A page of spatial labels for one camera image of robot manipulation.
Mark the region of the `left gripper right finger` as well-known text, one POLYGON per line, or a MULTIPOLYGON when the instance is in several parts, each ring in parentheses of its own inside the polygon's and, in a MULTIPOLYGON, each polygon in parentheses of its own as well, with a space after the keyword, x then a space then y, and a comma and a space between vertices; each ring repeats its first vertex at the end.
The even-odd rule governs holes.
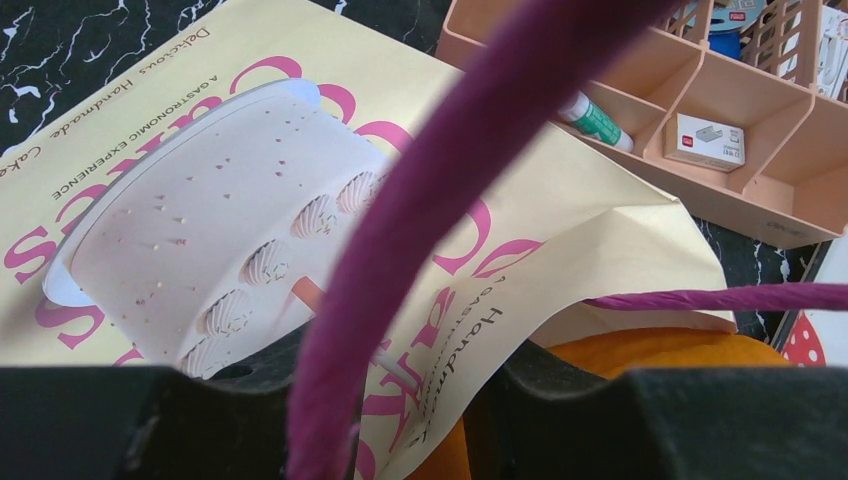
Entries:
POLYGON ((635 369, 606 380, 532 342, 466 410, 475 479, 843 479, 843 368, 635 369))

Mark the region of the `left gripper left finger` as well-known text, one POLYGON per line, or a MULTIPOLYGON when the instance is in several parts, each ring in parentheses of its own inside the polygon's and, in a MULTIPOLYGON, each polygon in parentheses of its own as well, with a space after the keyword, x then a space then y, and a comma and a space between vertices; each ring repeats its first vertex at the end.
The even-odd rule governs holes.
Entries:
POLYGON ((281 479, 296 330, 208 380, 171 367, 5 367, 5 479, 281 479))

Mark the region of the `paper cake bag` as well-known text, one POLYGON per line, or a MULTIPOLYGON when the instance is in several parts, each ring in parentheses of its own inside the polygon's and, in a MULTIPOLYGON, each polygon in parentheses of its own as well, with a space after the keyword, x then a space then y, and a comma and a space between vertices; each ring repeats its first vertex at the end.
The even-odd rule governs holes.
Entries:
MULTIPOLYGON (((306 1, 234 1, 1 160, 1 362, 209 379, 313 317, 457 71, 306 1)), ((371 366, 357 475, 401 479, 527 339, 736 329, 683 203, 549 125, 436 248, 371 366)))

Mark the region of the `strawberry print tray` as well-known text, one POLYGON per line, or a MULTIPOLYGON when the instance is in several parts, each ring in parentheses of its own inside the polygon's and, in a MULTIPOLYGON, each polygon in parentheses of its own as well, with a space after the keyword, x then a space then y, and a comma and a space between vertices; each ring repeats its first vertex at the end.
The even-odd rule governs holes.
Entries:
MULTIPOLYGON (((847 282, 847 236, 818 246, 803 282, 847 282)), ((771 346, 798 366, 847 367, 847 314, 823 310, 786 313, 771 346)))

